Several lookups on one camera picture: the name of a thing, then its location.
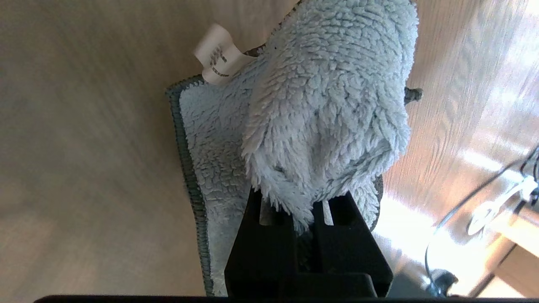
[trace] light blue mop pad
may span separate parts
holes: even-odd
[[[169,89],[208,295],[226,295],[251,187],[298,233],[314,202],[346,191],[374,225],[374,182],[410,136],[403,100],[417,24],[409,0],[304,1],[227,85],[196,77]]]

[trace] care label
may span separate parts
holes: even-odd
[[[217,85],[229,82],[242,67],[256,59],[242,54],[230,33],[218,24],[212,25],[198,44],[195,57],[204,66],[204,80]]]

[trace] black cable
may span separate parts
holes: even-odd
[[[434,229],[434,232],[432,233],[432,238],[431,240],[429,240],[429,243],[427,244],[427,248],[425,249],[425,271],[431,281],[431,286],[434,286],[436,287],[436,283],[434,282],[434,278],[432,276],[432,272],[429,268],[429,261],[427,260],[427,257],[429,255],[429,247],[431,245],[431,242],[432,242],[432,239],[436,236],[436,234],[438,233],[438,231],[455,215],[455,213],[457,213],[457,211],[459,211],[471,198],[473,198],[473,196],[475,196],[479,191],[481,191],[483,188],[485,188],[486,186],[488,186],[489,184],[491,184],[492,182],[494,182],[494,180],[496,180],[498,177],[500,177],[503,173],[505,173],[508,169],[512,168],[513,166],[519,164],[520,162],[523,161],[522,165],[520,166],[520,172],[521,174],[524,176],[524,168],[526,167],[526,165],[528,164],[528,162],[531,160],[531,158],[535,155],[535,153],[539,150],[539,146],[537,146],[534,151],[523,161],[522,159],[520,160],[517,160],[517,161],[514,161],[512,163],[510,163],[509,165],[507,165],[506,167],[504,167],[502,170],[500,170],[495,176],[491,177],[490,179],[488,179],[487,181],[483,182],[483,184],[481,184],[479,187],[477,187],[474,191],[472,191],[468,196],[466,196],[464,199],[462,199],[459,204],[457,204],[455,207],[453,207],[453,209],[448,212],[444,217],[443,219],[440,221],[440,223],[438,223],[438,225],[436,226],[436,228]],[[535,165],[534,165],[534,171],[536,170],[537,168],[537,162],[539,162],[539,157],[537,158],[537,160],[535,161]]]

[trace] fluffy microfiber cloth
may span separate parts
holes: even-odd
[[[409,0],[303,1],[225,86],[197,76],[168,90],[208,295],[226,295],[251,187],[291,214],[298,234],[314,202],[347,191],[373,227],[374,183],[410,136],[417,24]]]

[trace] gray mop pad trim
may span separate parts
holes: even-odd
[[[189,193],[189,201],[193,214],[195,215],[195,224],[197,230],[198,256],[201,260],[202,279],[204,281],[204,290],[208,297],[213,296],[213,281],[210,272],[210,249],[208,244],[208,218],[206,217],[206,204],[200,187],[198,186],[197,176],[193,168],[193,161],[189,153],[185,128],[183,126],[182,109],[179,106],[179,96],[184,89],[193,84],[203,83],[202,75],[196,75],[186,80],[175,83],[167,88],[166,95],[169,97],[170,110],[174,121],[174,130],[176,131],[176,145],[178,146],[179,160],[182,164],[183,177]]]

